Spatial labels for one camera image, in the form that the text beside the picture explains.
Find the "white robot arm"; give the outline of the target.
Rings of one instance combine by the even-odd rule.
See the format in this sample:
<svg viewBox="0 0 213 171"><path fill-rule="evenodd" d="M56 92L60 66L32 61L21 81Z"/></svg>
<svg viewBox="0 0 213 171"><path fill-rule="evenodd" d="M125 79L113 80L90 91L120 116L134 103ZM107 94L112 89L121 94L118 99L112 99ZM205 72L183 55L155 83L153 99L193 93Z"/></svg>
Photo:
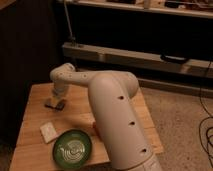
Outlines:
<svg viewBox="0 0 213 171"><path fill-rule="evenodd" d="M55 108L70 84L88 88L88 99L111 165L121 171L163 171L131 99L139 83L131 72L78 72L65 63L50 72L51 106Z"/></svg>

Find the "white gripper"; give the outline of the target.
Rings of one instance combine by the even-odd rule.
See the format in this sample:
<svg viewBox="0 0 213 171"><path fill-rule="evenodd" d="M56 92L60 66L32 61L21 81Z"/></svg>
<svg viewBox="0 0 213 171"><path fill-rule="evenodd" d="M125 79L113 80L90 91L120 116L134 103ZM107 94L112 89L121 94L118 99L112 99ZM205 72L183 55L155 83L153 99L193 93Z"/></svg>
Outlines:
<svg viewBox="0 0 213 171"><path fill-rule="evenodd" d="M54 83L53 89L52 89L52 95L56 99L62 99L63 97L66 96L68 89L69 89L69 86L67 84ZM48 107L54 107L52 98L48 98L45 102L45 105ZM64 101L60 102L58 104L58 110L63 110L64 106L65 106L65 102Z"/></svg>

